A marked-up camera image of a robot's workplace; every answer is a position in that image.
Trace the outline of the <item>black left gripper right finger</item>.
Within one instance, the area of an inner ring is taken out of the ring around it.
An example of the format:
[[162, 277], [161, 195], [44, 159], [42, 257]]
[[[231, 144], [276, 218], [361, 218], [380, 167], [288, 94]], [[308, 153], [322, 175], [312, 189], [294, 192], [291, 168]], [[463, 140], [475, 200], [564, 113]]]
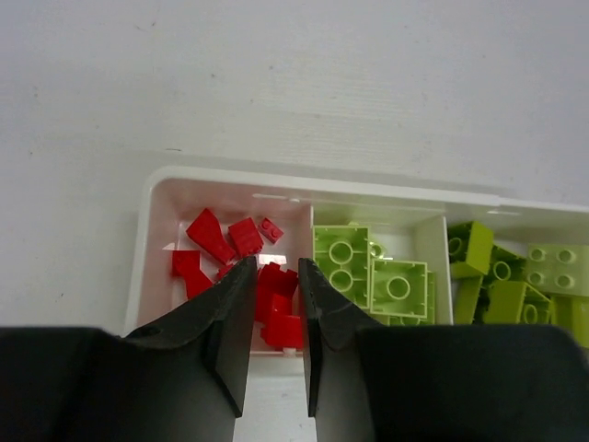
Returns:
[[553, 326], [386, 326], [298, 263], [320, 441], [584, 441], [588, 361]]

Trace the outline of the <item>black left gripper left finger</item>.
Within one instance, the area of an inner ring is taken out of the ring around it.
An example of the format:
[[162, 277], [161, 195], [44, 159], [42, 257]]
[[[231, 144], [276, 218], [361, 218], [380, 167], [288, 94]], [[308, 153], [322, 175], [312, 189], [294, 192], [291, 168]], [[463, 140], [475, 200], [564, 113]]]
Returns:
[[243, 413], [257, 264], [120, 337], [1, 330], [5, 441], [229, 441]]

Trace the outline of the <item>red lego brick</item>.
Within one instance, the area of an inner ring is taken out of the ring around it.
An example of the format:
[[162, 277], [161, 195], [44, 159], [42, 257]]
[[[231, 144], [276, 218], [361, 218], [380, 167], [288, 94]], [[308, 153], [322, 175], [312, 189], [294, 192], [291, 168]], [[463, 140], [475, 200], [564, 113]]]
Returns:
[[228, 235], [235, 246], [239, 258], [255, 255], [263, 248], [263, 240], [251, 217], [247, 217], [229, 226]]
[[270, 295], [265, 302], [261, 337], [270, 347], [303, 348], [302, 320], [292, 313], [292, 300], [279, 294]]

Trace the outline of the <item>small red lego piece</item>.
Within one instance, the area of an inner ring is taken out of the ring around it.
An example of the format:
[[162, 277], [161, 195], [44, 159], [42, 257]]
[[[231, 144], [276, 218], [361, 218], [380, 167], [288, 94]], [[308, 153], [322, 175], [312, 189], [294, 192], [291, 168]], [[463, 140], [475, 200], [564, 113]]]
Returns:
[[171, 274], [184, 280], [188, 300], [213, 286], [211, 279], [201, 269], [201, 253], [198, 250], [174, 250]]
[[223, 267], [221, 267], [217, 273], [216, 273], [216, 280], [220, 281], [222, 280], [234, 267], [235, 267], [235, 263], [231, 262]]
[[259, 230], [263, 237], [272, 244], [275, 244], [283, 236], [283, 231], [267, 217], [260, 221]]

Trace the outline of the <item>light green lego brick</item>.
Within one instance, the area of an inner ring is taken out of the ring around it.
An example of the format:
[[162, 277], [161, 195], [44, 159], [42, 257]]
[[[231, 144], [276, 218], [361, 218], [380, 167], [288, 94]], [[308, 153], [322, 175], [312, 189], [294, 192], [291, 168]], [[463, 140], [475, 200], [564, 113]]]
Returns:
[[588, 298], [554, 295], [551, 299], [551, 323], [566, 330], [581, 347], [588, 348]]
[[313, 226], [313, 260], [328, 282], [357, 307], [368, 309], [370, 227]]
[[530, 244], [525, 279], [542, 293], [588, 297], [588, 247]]

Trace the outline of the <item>small red lego pile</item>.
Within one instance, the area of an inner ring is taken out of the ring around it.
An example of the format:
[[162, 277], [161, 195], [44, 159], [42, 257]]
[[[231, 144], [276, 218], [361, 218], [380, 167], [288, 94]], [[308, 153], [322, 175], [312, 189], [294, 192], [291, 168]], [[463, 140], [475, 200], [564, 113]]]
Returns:
[[283, 271], [276, 262], [261, 267], [258, 271], [255, 321], [267, 323], [273, 313], [291, 315], [297, 287], [297, 272]]

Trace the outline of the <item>red sloped lego piece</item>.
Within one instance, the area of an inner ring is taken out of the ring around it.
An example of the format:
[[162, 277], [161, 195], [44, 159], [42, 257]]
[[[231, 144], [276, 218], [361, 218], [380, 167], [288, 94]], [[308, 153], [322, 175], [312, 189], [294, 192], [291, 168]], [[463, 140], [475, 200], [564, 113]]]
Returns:
[[218, 218], [209, 208], [204, 208], [199, 213], [186, 229], [186, 234], [222, 265], [228, 265], [237, 256], [225, 240]]

